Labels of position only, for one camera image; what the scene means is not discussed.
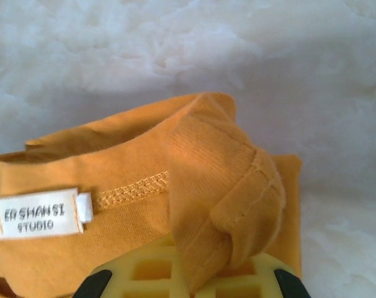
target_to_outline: fabric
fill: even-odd
[[[77,186],[92,194],[94,221],[82,235],[0,242],[0,280],[22,297],[68,297],[96,266],[170,231],[192,291],[263,250],[300,276],[300,167],[253,145],[217,93],[28,141],[0,156],[0,196]]]

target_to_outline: faux fur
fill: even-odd
[[[376,0],[0,1],[0,153],[205,90],[304,160],[312,297],[376,297]]]

